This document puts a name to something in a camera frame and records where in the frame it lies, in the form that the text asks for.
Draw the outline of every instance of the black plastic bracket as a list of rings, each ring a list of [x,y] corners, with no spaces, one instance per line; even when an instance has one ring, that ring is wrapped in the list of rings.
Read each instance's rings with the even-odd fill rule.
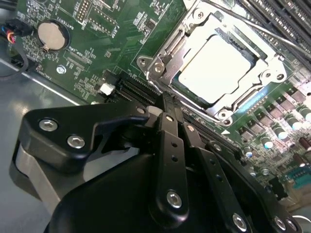
[[[186,151],[196,156],[202,165],[210,190],[215,198],[219,226],[225,232],[252,232],[247,218],[213,152],[201,148],[199,133],[191,125],[184,123],[182,130],[185,137]]]
[[[177,228],[188,217],[189,201],[183,140],[178,137],[176,118],[168,113],[158,117],[154,141],[154,191],[149,205],[153,219],[166,229]]]
[[[215,145],[217,143],[211,141],[206,148],[218,158],[231,185],[236,188],[240,203],[249,206],[248,214],[258,232],[302,233],[297,221],[278,203],[275,196],[268,193],[225,147]]]
[[[57,129],[43,130],[39,126],[43,119],[53,120]],[[148,119],[148,111],[135,102],[33,110],[24,116],[18,139],[27,153],[61,172],[74,173],[83,169],[95,150],[96,135],[109,137],[121,125],[144,124]],[[71,147],[70,136],[81,137],[82,148]]]

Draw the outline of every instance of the capacitor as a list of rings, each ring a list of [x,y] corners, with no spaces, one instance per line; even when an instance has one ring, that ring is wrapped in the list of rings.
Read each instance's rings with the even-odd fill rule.
[[[273,142],[268,137],[262,137],[260,141],[266,149],[271,149],[273,147]]]
[[[309,122],[311,122],[311,110],[309,108],[302,108],[299,113]]]
[[[253,157],[253,153],[252,153],[250,147],[244,147],[244,148],[243,148],[243,152],[244,152],[244,154],[245,154],[245,156],[246,156],[247,158]]]
[[[302,123],[299,120],[297,120],[295,117],[290,117],[286,121],[293,130],[300,130],[302,127]]]
[[[299,167],[304,167],[306,165],[303,158],[297,153],[293,155],[293,160],[299,165]]]
[[[304,149],[306,149],[307,151],[311,151],[311,144],[307,141],[307,139],[302,137],[298,140],[298,142]]]
[[[280,126],[277,126],[273,129],[274,133],[277,135],[278,139],[283,140],[287,138],[288,133]]]

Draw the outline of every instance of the screw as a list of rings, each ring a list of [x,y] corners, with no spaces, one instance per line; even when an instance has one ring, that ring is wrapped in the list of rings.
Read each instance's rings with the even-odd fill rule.
[[[294,231],[297,231],[296,225],[289,218],[287,218],[286,221]]]
[[[279,75],[276,77],[276,79],[280,81],[280,80],[284,79],[284,77],[285,77],[284,74],[279,74]]]
[[[169,191],[166,195],[166,199],[167,202],[175,209],[179,209],[182,205],[180,196],[174,191]]]
[[[142,108],[137,108],[137,111],[141,114],[145,114],[145,110],[143,110]]]
[[[263,169],[262,170],[262,174],[264,175],[264,176],[267,176],[267,175],[269,175],[269,170],[268,169]]]
[[[144,67],[146,65],[146,60],[145,59],[140,59],[139,64]]]
[[[188,130],[190,130],[191,132],[194,132],[194,128],[191,125],[187,125]]]
[[[63,65],[58,65],[56,67],[56,72],[59,73],[59,74],[66,74],[67,69]]]
[[[169,120],[169,121],[171,121],[171,122],[174,121],[174,119],[173,119],[171,116],[169,116],[169,115],[166,116],[166,119]]]
[[[43,119],[39,122],[39,127],[44,131],[52,132],[58,128],[58,125],[53,120]]]
[[[82,137],[72,135],[67,139],[68,145],[72,148],[81,149],[86,144]]]
[[[218,151],[222,151],[222,148],[217,144],[214,144],[214,148]]]
[[[284,222],[279,217],[276,216],[274,218],[274,222],[276,223],[276,225],[278,227],[280,227],[280,229],[282,229],[283,231],[286,230],[286,226],[285,226]]]
[[[155,64],[155,71],[156,71],[157,73],[163,72],[163,65],[162,65],[161,63],[156,63],[156,64]]]
[[[245,232],[245,231],[247,230],[246,223],[245,223],[244,219],[243,219],[240,215],[234,213],[233,216],[232,216],[232,219],[233,219],[234,224],[235,224],[242,232]]]

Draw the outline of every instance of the black mounting arm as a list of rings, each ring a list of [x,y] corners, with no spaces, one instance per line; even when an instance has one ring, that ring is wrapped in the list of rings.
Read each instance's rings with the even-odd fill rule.
[[[231,149],[203,144],[179,106],[164,93],[148,108],[119,102],[27,113],[10,174],[52,213],[46,232],[301,233]],[[129,147],[139,154],[84,178],[95,152]]]

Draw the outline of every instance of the connector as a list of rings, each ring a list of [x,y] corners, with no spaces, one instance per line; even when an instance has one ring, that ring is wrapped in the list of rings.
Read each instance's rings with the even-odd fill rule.
[[[9,19],[5,22],[5,28],[14,32],[14,35],[24,37],[31,35],[34,31],[33,26],[20,21],[18,18]]]

